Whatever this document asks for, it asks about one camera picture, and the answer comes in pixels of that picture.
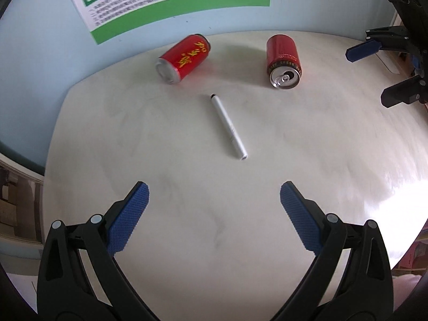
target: soda can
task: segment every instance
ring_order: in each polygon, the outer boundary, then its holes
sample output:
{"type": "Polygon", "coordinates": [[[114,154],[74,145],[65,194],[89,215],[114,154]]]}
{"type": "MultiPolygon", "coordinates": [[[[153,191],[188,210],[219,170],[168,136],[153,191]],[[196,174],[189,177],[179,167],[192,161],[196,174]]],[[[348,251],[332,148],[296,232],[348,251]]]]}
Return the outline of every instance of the soda can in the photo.
{"type": "Polygon", "coordinates": [[[179,83],[206,59],[210,49],[201,34],[189,35],[158,58],[156,70],[165,82],[179,83]]]}
{"type": "Polygon", "coordinates": [[[298,85],[302,76],[296,44],[287,35],[274,35],[266,44],[267,74],[270,83],[278,89],[298,85]]]}

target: white marker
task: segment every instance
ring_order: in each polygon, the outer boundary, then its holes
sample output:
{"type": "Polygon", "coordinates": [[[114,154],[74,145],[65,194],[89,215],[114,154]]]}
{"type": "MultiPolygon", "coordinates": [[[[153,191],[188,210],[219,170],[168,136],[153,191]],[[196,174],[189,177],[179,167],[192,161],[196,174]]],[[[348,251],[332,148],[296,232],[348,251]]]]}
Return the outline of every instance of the white marker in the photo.
{"type": "Polygon", "coordinates": [[[248,153],[245,150],[245,147],[235,129],[233,126],[232,121],[230,120],[223,104],[220,101],[220,98],[216,94],[211,95],[211,102],[213,103],[218,116],[220,117],[221,122],[223,123],[223,126],[225,127],[227,133],[229,134],[230,140],[232,142],[233,147],[235,148],[236,152],[238,153],[239,159],[244,160],[247,159],[248,153]]]}

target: silver screw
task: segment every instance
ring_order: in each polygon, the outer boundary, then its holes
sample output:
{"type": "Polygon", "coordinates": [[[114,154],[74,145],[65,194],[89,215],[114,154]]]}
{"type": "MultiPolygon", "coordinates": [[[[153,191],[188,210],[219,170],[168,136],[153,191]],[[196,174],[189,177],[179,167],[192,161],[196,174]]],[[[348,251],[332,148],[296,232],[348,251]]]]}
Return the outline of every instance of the silver screw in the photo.
{"type": "Polygon", "coordinates": [[[53,229],[58,229],[59,227],[61,227],[61,221],[56,220],[54,223],[52,223],[53,229]]]}
{"type": "Polygon", "coordinates": [[[327,215],[327,221],[331,223],[336,223],[337,221],[339,221],[339,218],[335,214],[329,213],[327,215]]]}
{"type": "Polygon", "coordinates": [[[373,228],[373,229],[377,227],[377,223],[373,220],[368,220],[367,224],[369,225],[370,228],[373,228]]]}
{"type": "Polygon", "coordinates": [[[102,216],[101,216],[101,215],[93,215],[93,216],[91,217],[91,222],[92,222],[93,224],[97,224],[97,223],[100,223],[102,219],[103,219],[103,218],[102,218],[102,216]]]}

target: textured blue pad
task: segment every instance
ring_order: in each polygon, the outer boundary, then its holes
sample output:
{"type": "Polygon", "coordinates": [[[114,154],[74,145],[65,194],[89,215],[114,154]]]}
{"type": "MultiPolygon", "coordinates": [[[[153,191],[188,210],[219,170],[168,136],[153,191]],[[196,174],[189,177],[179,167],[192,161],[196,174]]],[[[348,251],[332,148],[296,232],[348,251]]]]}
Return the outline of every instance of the textured blue pad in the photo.
{"type": "Polygon", "coordinates": [[[322,249],[320,228],[305,204],[287,183],[281,187],[280,199],[306,250],[318,256],[322,249]]]}
{"type": "Polygon", "coordinates": [[[107,251],[111,257],[125,248],[133,229],[148,204],[148,197],[148,186],[142,183],[110,226],[107,251]]]}
{"type": "Polygon", "coordinates": [[[358,44],[346,51],[346,59],[351,63],[356,62],[357,60],[368,57],[369,55],[376,54],[381,47],[382,44],[376,40],[370,40],[362,44],[358,44]]]}

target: pink fabric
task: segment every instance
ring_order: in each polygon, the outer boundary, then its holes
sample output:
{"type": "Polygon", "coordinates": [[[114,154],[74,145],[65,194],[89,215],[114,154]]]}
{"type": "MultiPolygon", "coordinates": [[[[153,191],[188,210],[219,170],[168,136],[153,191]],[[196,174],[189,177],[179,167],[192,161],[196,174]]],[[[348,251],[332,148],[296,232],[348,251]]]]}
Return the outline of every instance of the pink fabric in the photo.
{"type": "Polygon", "coordinates": [[[420,279],[420,275],[413,274],[401,275],[392,279],[394,287],[394,310],[404,302],[420,279]]]}

